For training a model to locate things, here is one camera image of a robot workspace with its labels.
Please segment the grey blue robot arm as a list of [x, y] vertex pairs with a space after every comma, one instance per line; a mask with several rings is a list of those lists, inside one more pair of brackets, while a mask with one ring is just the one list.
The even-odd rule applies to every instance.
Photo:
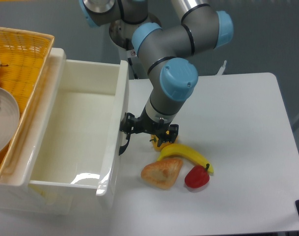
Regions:
[[116, 45], [134, 51], [153, 86], [141, 115], [126, 113], [120, 131], [127, 137], [152, 134], [159, 144], [175, 142], [179, 126], [172, 121], [198, 81], [187, 57], [229, 43], [234, 34], [230, 15], [213, 10], [207, 0], [174, 0], [180, 24], [164, 30], [150, 17], [146, 0], [81, 0], [79, 4], [91, 27], [117, 25]]

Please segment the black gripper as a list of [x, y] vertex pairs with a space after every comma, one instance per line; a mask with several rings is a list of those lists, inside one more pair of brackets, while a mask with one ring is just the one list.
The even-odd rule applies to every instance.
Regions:
[[165, 121], [155, 122], [149, 118], [146, 112], [142, 112], [136, 118], [132, 113], [126, 113], [120, 122], [119, 130], [126, 134], [126, 140], [130, 139], [131, 134], [147, 133], [158, 137], [157, 146], [164, 143], [174, 143], [179, 133], [179, 125], [167, 123]]

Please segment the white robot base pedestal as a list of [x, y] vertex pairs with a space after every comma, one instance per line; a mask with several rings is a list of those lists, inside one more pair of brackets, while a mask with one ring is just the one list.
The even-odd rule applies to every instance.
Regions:
[[120, 59], [128, 63], [130, 79], [147, 78], [147, 72], [137, 57], [137, 52], [132, 44], [135, 30], [145, 23], [161, 25], [160, 20], [147, 10], [135, 11], [127, 20], [115, 19], [109, 25], [109, 36], [118, 49]]

